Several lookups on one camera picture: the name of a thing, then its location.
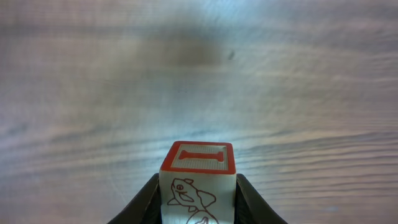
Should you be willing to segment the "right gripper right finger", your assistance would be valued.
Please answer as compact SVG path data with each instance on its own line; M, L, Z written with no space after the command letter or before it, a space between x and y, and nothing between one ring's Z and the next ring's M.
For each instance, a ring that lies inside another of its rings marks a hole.
M243 174L237 174L234 224L287 224Z

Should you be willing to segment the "wood block red bone face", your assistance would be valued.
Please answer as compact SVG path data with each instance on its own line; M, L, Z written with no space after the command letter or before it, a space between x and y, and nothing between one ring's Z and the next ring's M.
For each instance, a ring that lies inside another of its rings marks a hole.
M174 142L159 170L162 223L234 223L236 179L232 144Z

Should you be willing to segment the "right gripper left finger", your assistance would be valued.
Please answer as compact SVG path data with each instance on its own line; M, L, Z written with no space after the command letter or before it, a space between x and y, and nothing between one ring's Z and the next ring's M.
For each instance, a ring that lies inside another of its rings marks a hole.
M162 224L159 174L155 173L108 224Z

